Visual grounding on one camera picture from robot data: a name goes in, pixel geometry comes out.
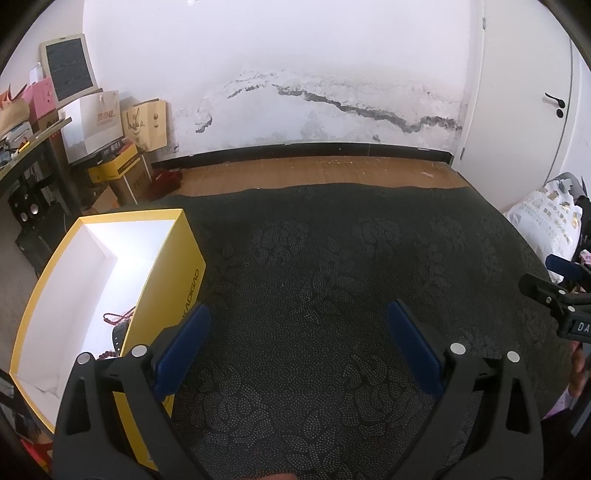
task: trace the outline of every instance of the paper shopping bag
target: paper shopping bag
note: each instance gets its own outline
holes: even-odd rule
[[[138,103],[121,114],[125,136],[140,150],[150,152],[167,145],[166,102],[148,100]]]

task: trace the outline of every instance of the black floral rug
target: black floral rug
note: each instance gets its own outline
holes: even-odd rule
[[[433,406],[389,337],[393,299],[449,342],[519,352],[540,412],[567,384],[567,342],[517,288],[545,269],[470,188],[330,184],[156,205],[185,210],[207,262],[212,329],[173,423],[216,480],[384,478]]]

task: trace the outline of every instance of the cable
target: cable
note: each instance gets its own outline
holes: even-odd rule
[[[131,317],[133,316],[134,311],[135,311],[135,307],[131,307],[123,315],[118,315],[116,313],[105,313],[105,314],[103,314],[103,320],[106,321],[109,325],[113,325],[113,326],[119,325],[124,320],[131,320]],[[115,317],[116,320],[109,320],[107,318],[107,316]]]
[[[119,315],[117,313],[104,313],[103,320],[106,323],[108,323],[109,325],[117,326],[121,322],[124,322],[125,320],[131,320],[131,317],[133,316],[134,312],[135,312],[135,306],[131,307],[123,315]],[[115,320],[108,319],[107,318],[108,316],[114,317]],[[114,352],[113,350],[107,350],[106,352],[99,355],[98,360],[104,360],[105,358],[117,357],[117,356],[118,356],[117,353]]]

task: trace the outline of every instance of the black baseboard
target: black baseboard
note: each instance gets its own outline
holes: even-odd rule
[[[448,165],[452,162],[452,154],[441,150],[368,143],[316,142],[217,150],[162,160],[153,165],[167,169],[193,168],[226,162],[260,160],[262,158],[332,157],[337,155],[348,157],[412,158],[414,160],[440,161]]]

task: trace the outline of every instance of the white wall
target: white wall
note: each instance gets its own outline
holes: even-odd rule
[[[307,141],[453,151],[471,1],[86,0],[83,32],[123,108],[169,101],[161,159]]]
[[[579,95],[571,100],[576,105],[574,130],[560,171],[569,171],[578,179],[582,176],[591,193],[591,71],[575,46],[573,61],[579,63]]]
[[[40,61],[39,44],[82,33],[84,0],[56,0],[35,20],[0,74],[0,92],[12,85],[16,93],[29,82],[29,71]]]

